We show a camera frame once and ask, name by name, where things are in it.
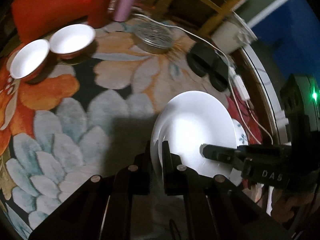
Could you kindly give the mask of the white lovable bear plate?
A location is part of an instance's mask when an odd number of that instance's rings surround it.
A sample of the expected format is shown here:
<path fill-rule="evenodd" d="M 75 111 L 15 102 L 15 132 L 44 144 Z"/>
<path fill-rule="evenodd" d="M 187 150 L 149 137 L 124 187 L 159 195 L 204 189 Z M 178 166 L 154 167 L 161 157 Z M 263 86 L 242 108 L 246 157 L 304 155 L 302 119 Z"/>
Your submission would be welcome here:
<path fill-rule="evenodd" d="M 235 119 L 232 119 L 233 125 L 234 125 L 234 130 L 235 130 L 235 137 L 236 137 L 236 145 L 237 146 L 242 146 L 242 145 L 248 145 L 248 139 L 246 132 L 240 122 L 238 122 Z"/>

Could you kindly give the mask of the white plate leaf rim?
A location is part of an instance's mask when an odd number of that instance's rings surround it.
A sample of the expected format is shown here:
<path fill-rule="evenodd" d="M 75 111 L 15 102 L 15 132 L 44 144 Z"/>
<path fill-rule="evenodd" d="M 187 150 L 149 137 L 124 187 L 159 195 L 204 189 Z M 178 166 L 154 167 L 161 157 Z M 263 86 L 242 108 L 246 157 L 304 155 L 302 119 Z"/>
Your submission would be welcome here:
<path fill-rule="evenodd" d="M 150 153 L 156 178 L 163 180 L 162 143 L 169 143 L 170 152 L 180 156 L 183 165 L 198 174 L 229 177 L 231 165 L 205 158 L 206 145 L 237 147 L 233 120 L 225 106 L 212 95 L 187 91 L 171 99 L 157 117 L 152 130 Z"/>

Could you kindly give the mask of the white power strip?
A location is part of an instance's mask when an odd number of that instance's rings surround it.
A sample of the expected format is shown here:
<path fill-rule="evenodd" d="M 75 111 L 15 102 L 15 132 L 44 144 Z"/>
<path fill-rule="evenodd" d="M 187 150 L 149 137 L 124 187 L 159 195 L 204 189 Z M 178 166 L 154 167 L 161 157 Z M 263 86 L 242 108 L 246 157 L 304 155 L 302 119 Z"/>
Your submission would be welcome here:
<path fill-rule="evenodd" d="M 240 75 L 236 74 L 235 69 L 233 67 L 229 67 L 229 77 L 231 78 L 231 82 L 235 85 L 242 101 L 250 100 L 249 93 L 245 87 L 245 84 Z"/>

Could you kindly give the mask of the black slipper right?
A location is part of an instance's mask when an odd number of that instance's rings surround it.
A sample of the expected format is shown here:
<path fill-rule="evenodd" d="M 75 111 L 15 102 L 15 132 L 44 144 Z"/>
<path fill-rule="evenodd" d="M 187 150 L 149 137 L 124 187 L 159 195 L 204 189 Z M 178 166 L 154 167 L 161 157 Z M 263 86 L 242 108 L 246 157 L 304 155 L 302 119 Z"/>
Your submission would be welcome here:
<path fill-rule="evenodd" d="M 219 92 L 224 92 L 228 84 L 229 68 L 222 59 L 216 59 L 208 74 L 211 85 Z"/>

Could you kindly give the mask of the black slipper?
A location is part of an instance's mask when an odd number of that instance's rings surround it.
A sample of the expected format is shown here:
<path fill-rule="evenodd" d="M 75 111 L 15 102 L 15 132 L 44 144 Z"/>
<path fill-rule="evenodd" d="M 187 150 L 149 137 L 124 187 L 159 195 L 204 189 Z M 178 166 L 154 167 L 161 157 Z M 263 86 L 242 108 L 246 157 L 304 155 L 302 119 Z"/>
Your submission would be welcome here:
<path fill-rule="evenodd" d="M 224 92 L 228 84 L 229 68 L 222 59 L 216 59 L 208 74 L 211 85 L 219 92 Z"/>
<path fill-rule="evenodd" d="M 215 50 L 204 42 L 196 42 L 186 55 L 188 66 L 199 77 L 214 75 L 219 58 Z"/>

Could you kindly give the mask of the floral patterned rug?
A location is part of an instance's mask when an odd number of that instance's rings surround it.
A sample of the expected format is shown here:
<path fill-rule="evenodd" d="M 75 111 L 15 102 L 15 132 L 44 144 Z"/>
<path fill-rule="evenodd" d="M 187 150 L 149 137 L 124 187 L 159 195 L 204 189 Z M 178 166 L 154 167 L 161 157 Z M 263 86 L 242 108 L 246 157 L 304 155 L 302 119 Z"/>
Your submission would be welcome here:
<path fill-rule="evenodd" d="M 1 209 L 15 238 L 31 232 L 91 175 L 109 176 L 144 150 L 160 111 L 176 95 L 199 90 L 216 97 L 233 119 L 261 132 L 239 99 L 196 76 L 185 56 L 194 41 L 173 29 L 173 47 L 155 55 L 138 48 L 140 22 L 97 29 L 88 52 L 53 59 L 35 81 L 12 78 L 22 48 L 1 53 Z"/>

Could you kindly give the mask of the black slipper left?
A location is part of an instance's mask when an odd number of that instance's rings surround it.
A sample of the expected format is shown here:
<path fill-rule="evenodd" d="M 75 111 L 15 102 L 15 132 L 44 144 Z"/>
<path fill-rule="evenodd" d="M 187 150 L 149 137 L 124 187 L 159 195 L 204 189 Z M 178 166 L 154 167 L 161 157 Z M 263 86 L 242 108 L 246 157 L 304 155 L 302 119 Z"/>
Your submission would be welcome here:
<path fill-rule="evenodd" d="M 188 66 L 199 77 L 214 75 L 219 58 L 215 50 L 204 42 L 196 42 L 186 55 Z"/>

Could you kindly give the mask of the white plastic container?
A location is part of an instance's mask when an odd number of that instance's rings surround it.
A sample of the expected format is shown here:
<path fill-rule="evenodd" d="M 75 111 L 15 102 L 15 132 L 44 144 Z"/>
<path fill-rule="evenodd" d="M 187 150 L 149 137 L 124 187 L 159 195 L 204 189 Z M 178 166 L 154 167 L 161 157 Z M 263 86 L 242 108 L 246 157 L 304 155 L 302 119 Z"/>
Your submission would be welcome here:
<path fill-rule="evenodd" d="M 214 31 L 211 38 L 225 54 L 250 45 L 258 39 L 247 23 L 236 13 L 229 15 Z"/>

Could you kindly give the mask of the round metal perforated tin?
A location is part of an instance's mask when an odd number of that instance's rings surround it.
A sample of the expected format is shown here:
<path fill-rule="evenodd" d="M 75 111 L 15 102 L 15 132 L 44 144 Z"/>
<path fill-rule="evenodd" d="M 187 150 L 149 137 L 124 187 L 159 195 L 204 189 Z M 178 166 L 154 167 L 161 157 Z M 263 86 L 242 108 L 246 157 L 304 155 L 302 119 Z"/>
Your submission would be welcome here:
<path fill-rule="evenodd" d="M 132 38 L 137 47 L 152 54 L 164 54 L 174 45 L 170 30 L 152 22 L 134 26 Z"/>

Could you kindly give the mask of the red-brown bowl white inside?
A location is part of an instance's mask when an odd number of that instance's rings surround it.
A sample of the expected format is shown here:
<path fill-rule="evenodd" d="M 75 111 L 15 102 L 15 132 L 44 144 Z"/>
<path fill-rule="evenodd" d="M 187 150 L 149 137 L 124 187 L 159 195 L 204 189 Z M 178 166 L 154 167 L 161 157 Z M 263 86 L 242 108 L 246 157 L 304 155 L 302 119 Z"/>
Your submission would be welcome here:
<path fill-rule="evenodd" d="M 50 51 L 64 60 L 79 56 L 94 41 L 95 30 L 86 24 L 61 28 L 49 39 Z"/>

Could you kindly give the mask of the red box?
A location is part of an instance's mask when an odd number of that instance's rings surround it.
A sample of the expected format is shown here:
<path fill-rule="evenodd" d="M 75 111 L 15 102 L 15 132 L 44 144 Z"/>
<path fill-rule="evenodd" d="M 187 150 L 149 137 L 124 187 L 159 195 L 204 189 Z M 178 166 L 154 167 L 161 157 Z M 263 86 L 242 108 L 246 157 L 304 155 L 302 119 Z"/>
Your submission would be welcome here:
<path fill-rule="evenodd" d="M 69 22 L 87 17 L 93 28 L 108 22 L 111 0 L 14 0 L 11 12 L 20 40 L 28 44 Z"/>

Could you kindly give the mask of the wooden stool frame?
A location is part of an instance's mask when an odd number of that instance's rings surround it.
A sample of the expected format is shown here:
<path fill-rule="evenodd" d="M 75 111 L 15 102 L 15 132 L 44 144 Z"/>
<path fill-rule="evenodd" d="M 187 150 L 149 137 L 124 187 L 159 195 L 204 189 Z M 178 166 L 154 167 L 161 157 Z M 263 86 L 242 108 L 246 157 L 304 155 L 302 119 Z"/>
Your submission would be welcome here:
<path fill-rule="evenodd" d="M 151 18 L 168 18 L 188 30 L 207 37 L 232 14 L 243 0 L 147 0 L 152 8 Z"/>

